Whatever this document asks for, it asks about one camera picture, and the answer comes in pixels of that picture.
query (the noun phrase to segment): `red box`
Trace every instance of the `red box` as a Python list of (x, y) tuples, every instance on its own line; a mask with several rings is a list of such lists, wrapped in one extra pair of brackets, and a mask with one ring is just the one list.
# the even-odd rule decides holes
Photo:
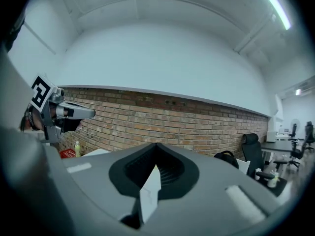
[(75, 157), (75, 152), (69, 148), (69, 149), (60, 151), (59, 155), (62, 159), (69, 158), (69, 157)]

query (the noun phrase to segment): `white wall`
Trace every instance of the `white wall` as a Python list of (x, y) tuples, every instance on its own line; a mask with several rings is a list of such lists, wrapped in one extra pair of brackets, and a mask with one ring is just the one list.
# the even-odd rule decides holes
[(276, 94), (315, 75), (314, 55), (307, 49), (304, 54), (297, 54), (284, 64), (274, 63), (264, 70), (263, 75), (268, 90), (270, 112), (271, 115), (276, 115), (279, 110)]
[(78, 36), (63, 0), (31, 0), (25, 22), (8, 55), (29, 85), (37, 73), (54, 83), (63, 55)]
[(284, 99), (282, 104), (283, 128), (291, 130), (291, 121), (298, 119), (301, 125), (296, 132), (296, 138), (304, 138), (306, 122), (311, 121), (312, 124), (315, 123), (315, 92), (305, 96), (294, 96)]
[(276, 119), (278, 121), (282, 121), (284, 119), (284, 110), (282, 106), (282, 101), (277, 94), (275, 95), (275, 98), (276, 98), (276, 104), (277, 104)]
[(179, 94), (270, 115), (260, 70), (200, 29), (141, 20), (85, 32), (62, 70), (58, 85)]

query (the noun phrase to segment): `black bag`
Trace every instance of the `black bag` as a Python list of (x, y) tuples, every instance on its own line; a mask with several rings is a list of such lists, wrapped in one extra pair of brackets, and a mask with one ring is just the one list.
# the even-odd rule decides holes
[(215, 154), (214, 157), (217, 159), (221, 159), (229, 164), (232, 164), (235, 168), (238, 169), (238, 162), (236, 161), (236, 158), (234, 157), (232, 152), (226, 150), (226, 151)]

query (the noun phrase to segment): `chair armrest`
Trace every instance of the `chair armrest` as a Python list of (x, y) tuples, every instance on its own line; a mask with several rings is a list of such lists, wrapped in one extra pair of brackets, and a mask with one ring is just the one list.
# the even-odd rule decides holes
[(286, 164), (287, 161), (286, 160), (275, 160), (274, 163), (275, 164)]
[(273, 174), (270, 174), (270, 173), (265, 173), (265, 172), (256, 172), (256, 176), (259, 176), (259, 177), (263, 177), (263, 178), (266, 178), (266, 179), (273, 179), (275, 178), (275, 175)]

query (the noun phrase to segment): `white fan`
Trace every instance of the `white fan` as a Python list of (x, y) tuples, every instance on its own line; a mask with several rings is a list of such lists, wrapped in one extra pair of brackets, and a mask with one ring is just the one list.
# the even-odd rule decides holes
[(290, 128), (293, 127), (293, 125), (296, 124), (296, 132), (299, 130), (300, 126), (301, 126), (301, 123), (298, 119), (293, 119), (291, 121), (291, 125), (290, 125)]

